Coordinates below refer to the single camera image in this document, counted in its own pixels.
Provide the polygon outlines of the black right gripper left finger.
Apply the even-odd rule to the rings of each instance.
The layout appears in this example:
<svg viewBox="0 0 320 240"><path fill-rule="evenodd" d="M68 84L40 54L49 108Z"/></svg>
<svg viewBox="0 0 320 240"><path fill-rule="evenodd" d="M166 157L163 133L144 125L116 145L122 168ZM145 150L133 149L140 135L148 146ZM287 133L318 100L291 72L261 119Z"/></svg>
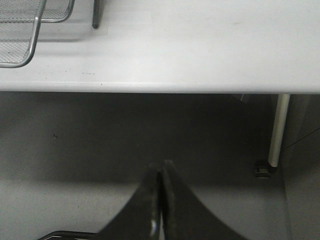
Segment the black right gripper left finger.
<svg viewBox="0 0 320 240"><path fill-rule="evenodd" d="M158 240L161 175L152 166L121 211L97 233L98 240Z"/></svg>

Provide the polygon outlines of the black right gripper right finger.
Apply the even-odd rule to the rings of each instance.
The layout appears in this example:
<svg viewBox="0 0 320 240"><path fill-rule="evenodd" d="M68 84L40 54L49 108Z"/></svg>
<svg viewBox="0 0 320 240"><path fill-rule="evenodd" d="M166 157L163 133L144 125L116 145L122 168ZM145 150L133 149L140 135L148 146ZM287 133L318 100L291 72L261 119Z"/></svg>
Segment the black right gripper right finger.
<svg viewBox="0 0 320 240"><path fill-rule="evenodd" d="M161 170L161 211L166 240L244 240L214 215L166 160Z"/></svg>

